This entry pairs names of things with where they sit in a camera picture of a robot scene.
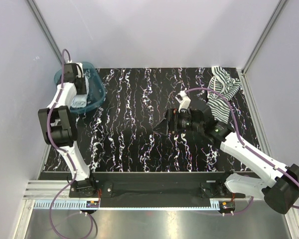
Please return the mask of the teal transparent plastic bin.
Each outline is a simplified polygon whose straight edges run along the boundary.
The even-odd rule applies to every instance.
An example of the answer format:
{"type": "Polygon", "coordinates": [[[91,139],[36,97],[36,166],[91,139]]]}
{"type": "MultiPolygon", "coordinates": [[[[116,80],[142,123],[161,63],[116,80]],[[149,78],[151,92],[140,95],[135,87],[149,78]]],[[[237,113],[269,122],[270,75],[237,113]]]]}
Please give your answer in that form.
{"type": "Polygon", "coordinates": [[[77,95],[74,83],[63,82],[64,65],[61,66],[54,76],[54,83],[56,85],[56,93],[52,102],[47,106],[48,114],[57,114],[59,110],[66,110],[71,113],[81,115],[100,107],[106,97],[106,90],[102,80],[100,79],[95,67],[89,62],[81,62],[83,64],[83,74],[89,80],[89,95],[87,98],[87,105],[84,108],[72,108],[71,103],[73,98],[77,95]]]}

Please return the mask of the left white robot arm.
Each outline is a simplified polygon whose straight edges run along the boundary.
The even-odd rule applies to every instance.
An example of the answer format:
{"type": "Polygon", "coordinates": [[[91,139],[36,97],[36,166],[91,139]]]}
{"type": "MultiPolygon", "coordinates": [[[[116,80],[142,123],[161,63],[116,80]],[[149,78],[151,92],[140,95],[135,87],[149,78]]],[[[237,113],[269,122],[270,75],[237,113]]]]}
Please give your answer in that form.
{"type": "Polygon", "coordinates": [[[70,169],[70,196],[93,197],[98,185],[78,148],[78,132],[70,113],[70,106],[76,95],[74,83],[60,83],[52,102],[38,111],[38,118],[46,144],[56,149],[70,169]]]}

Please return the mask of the black white striped towel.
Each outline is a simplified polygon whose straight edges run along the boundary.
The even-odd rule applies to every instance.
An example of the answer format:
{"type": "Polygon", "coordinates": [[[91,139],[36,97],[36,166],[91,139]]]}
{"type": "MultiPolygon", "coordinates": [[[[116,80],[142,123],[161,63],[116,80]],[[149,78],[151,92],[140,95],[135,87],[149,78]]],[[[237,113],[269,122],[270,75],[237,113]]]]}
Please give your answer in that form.
{"type": "Polygon", "coordinates": [[[228,123],[230,108],[218,94],[230,102],[240,89],[241,82],[238,78],[232,78],[220,66],[213,66],[211,70],[213,77],[209,81],[208,88],[213,91],[208,91],[207,93],[207,104],[210,106],[212,114],[217,121],[228,123]]]}

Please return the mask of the light blue towel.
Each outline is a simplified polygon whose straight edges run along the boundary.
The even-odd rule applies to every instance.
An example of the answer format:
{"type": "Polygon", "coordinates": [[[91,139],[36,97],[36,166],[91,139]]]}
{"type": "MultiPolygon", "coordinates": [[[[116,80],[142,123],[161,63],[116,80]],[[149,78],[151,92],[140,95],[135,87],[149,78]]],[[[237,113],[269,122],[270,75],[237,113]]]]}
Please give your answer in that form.
{"type": "Polygon", "coordinates": [[[71,103],[72,108],[84,108],[87,105],[87,98],[89,95],[89,80],[85,77],[85,84],[86,84],[86,94],[83,95],[76,95],[71,103]]]}

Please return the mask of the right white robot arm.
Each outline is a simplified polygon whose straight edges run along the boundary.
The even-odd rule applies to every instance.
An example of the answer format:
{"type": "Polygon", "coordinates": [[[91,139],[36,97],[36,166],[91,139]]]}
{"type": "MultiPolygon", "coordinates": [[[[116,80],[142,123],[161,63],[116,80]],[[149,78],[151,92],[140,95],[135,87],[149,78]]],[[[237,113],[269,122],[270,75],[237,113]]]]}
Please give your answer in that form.
{"type": "Polygon", "coordinates": [[[210,110],[168,109],[154,127],[159,134],[195,132],[208,144],[249,167],[257,178],[226,173],[216,185],[221,197],[232,193],[262,199],[280,214],[286,214],[299,198],[299,166],[287,166],[244,140],[230,125],[214,119],[210,110]]]}

